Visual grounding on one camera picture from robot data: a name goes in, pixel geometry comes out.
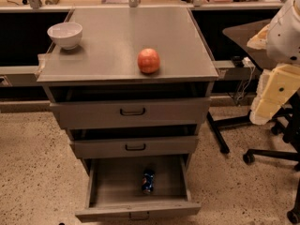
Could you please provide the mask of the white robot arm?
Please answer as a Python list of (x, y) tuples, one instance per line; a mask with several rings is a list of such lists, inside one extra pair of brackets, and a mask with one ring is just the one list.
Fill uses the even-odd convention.
[(262, 72), (250, 108), (250, 121), (264, 125), (300, 88), (300, 0), (287, 0), (247, 46), (266, 49), (267, 56), (277, 62), (275, 68)]

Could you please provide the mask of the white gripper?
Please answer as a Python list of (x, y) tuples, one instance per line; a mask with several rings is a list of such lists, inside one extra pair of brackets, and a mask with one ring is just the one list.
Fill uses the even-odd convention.
[(265, 69), (250, 107), (250, 121), (255, 125), (266, 124), (299, 89), (299, 65), (279, 63), (272, 70)]

